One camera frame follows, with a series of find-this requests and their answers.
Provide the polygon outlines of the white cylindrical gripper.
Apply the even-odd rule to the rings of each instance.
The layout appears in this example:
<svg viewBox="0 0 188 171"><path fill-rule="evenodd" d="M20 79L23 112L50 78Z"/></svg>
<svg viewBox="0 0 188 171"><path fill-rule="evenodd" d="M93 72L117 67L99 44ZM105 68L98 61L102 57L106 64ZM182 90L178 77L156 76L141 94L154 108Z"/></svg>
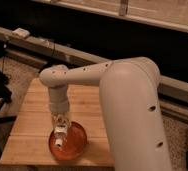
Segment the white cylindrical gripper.
<svg viewBox="0 0 188 171"><path fill-rule="evenodd" d="M71 127L71 116L69 113L69 100L67 96L67 86L58 86L55 88L49 88L49 109L52 115L52 125L55 128L59 121L58 114L65 114L65 122L68 128Z"/></svg>

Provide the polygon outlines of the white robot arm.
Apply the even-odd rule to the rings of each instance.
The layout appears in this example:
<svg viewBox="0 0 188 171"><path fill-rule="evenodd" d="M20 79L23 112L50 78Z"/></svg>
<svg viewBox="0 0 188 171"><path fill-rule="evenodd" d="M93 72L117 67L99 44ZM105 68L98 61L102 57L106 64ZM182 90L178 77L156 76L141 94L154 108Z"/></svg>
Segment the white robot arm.
<svg viewBox="0 0 188 171"><path fill-rule="evenodd" d="M96 85L115 171L172 171L158 100L160 71L149 58L110 60L69 69L44 69L53 115L69 111L70 84Z"/></svg>

